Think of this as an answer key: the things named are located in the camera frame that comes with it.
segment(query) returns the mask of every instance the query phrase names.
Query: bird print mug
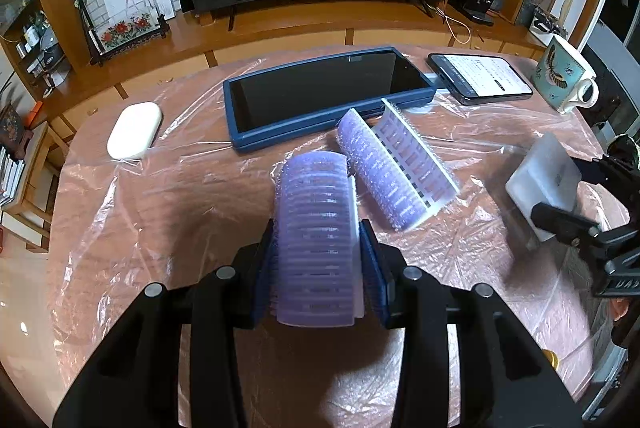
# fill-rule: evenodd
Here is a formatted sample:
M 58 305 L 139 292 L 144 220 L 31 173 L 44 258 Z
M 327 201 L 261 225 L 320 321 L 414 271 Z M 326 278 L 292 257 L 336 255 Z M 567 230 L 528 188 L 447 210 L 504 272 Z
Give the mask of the bird print mug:
M 596 73 L 574 46 L 554 34 L 531 81 L 548 104 L 566 114 L 575 106 L 589 108 L 596 103 L 600 91 L 595 77 Z M 593 87 L 591 95 L 586 100 L 590 87 Z

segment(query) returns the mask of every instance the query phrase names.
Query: cable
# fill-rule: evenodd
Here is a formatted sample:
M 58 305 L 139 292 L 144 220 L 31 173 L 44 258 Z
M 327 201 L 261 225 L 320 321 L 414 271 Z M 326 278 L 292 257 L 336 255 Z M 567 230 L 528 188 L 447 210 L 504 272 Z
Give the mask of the cable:
M 417 7 L 418 9 L 420 9 L 420 10 L 421 10 L 425 15 L 427 15 L 429 18 L 433 18 L 433 14 L 431 14 L 431 11 L 429 10 L 429 7 L 431 7 L 431 6 L 427 7 L 427 6 L 428 6 L 428 4 L 427 4 L 424 0 L 417 0 L 417 1 L 418 1 L 418 3 L 419 3 L 420 5 L 415 5 L 415 4 L 412 4 L 412 5 L 415 5 L 415 7 Z
M 439 7 L 433 7 L 433 6 L 429 5 L 429 4 L 426 4 L 426 5 L 427 5 L 427 7 L 429 7 L 431 10 L 434 10 L 434 11 L 436 12 L 436 14 L 437 14 L 437 15 L 439 15 L 439 16 L 441 16 L 441 17 L 443 17 L 443 18 L 444 18 L 444 21 L 447 23 L 447 27 L 449 28 L 449 32 L 450 32 L 450 33 L 451 33 L 451 35 L 455 38 L 456 42 L 458 42 L 458 43 L 460 43 L 460 44 L 462 44 L 462 45 L 466 45 L 466 44 L 468 44 L 469 42 L 471 42 L 471 29 L 469 29 L 469 27 L 468 27 L 465 23 L 462 23 L 460 20 L 456 20 L 455 18 L 452 18 L 452 17 L 450 17 L 450 16 L 447 16 L 447 15 L 445 14 L 445 12 L 444 12 L 443 10 L 441 10 Z M 456 36 L 456 34 L 453 32 L 453 29 L 451 28 L 451 25 L 449 24 L 449 20 L 453 20 L 454 22 L 459 23 L 462 27 L 464 27 L 464 28 L 467 30 L 467 32 L 469 33 L 469 38 L 467 38 L 467 39 L 466 39 L 466 41 L 464 41 L 464 42 L 463 42 L 463 41 L 458 40 L 458 37 L 457 37 L 457 36 Z
M 4 36 L 2 36 L 0 34 L 0 38 L 2 38 L 5 42 L 9 42 L 9 43 L 20 43 L 20 40 L 9 40 L 8 38 L 5 38 Z

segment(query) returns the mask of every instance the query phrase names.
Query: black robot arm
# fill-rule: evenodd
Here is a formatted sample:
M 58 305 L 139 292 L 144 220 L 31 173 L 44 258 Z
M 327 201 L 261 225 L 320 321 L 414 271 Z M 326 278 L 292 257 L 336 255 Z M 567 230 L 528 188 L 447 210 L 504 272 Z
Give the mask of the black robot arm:
M 572 159 L 584 182 L 603 186 L 627 208 L 629 222 L 600 231 L 597 222 L 542 202 L 533 207 L 531 220 L 555 233 L 559 242 L 579 248 L 591 271 L 595 297 L 630 300 L 628 313 L 611 333 L 617 345 L 629 348 L 640 330 L 640 171 L 610 155 L 592 161 Z
M 232 331 L 252 329 L 269 300 L 273 224 L 193 286 L 145 287 L 71 385 L 54 428 L 176 428 L 180 330 L 191 324 L 193 428 L 247 421 Z M 580 412 L 536 342 L 491 286 L 441 285 L 360 224 L 367 295 L 383 328 L 404 328 L 393 428 L 445 428 L 449 411 L 447 325 L 460 347 L 463 427 L 574 428 Z

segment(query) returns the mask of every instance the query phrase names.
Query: pink tablecloth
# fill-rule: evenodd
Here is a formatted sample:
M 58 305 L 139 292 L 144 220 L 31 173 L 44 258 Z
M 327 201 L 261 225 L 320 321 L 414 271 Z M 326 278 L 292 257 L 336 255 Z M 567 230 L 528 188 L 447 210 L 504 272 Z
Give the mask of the pink tablecloth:
M 229 263 L 241 246 L 258 241 L 273 213 L 274 180 L 288 158 L 337 148 L 330 131 L 236 153 L 226 129 L 222 81 L 356 49 L 278 53 L 224 65 L 150 89 L 88 119 L 62 171 L 49 250 L 51 318 L 67 384 L 147 283 L 194 283 Z M 425 72 L 424 58 L 441 51 L 398 49 Z M 529 77 L 532 60 L 505 57 Z M 162 108 L 158 138 L 142 161 L 113 161 L 106 153 L 110 131 L 122 109 L 139 101 Z M 578 113 L 560 116 L 537 93 L 526 101 L 467 107 L 437 95 L 428 107 L 405 113 L 455 173 L 462 192 L 415 231 L 395 233 L 359 185 L 360 217 L 372 220 L 381 242 L 398 246 L 409 264 L 441 282 L 462 288 L 491 284 L 540 346 L 556 352 L 562 379 L 579 395 L 602 351 L 599 334 L 610 321 L 606 307 L 591 298 L 588 272 L 575 250 L 554 239 L 540 245 L 504 183 L 544 132 L 554 132 L 570 154 L 583 158 L 602 153 L 593 134 Z M 600 188 L 581 184 L 579 201 L 584 214 L 606 228 L 625 221 L 624 209 Z M 267 318 L 255 331 L 238 331 L 251 426 L 388 426 L 402 336 L 384 331 L 371 314 L 353 328 L 296 329 Z M 183 347 L 184 363 L 188 332 Z M 454 421 L 460 388 L 453 335 L 450 348 Z M 180 383 L 186 424 L 185 373 Z

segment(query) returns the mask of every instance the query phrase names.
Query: white plastic container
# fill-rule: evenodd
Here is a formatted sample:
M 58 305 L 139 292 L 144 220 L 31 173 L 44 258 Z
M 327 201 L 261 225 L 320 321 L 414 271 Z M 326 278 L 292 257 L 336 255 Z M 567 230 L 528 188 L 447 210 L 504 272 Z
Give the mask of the white plastic container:
M 540 241 L 553 233 L 539 230 L 531 221 L 531 210 L 539 202 L 570 212 L 577 199 L 582 176 L 564 147 L 551 132 L 539 138 L 524 161 L 506 183 L 507 193 L 516 203 Z

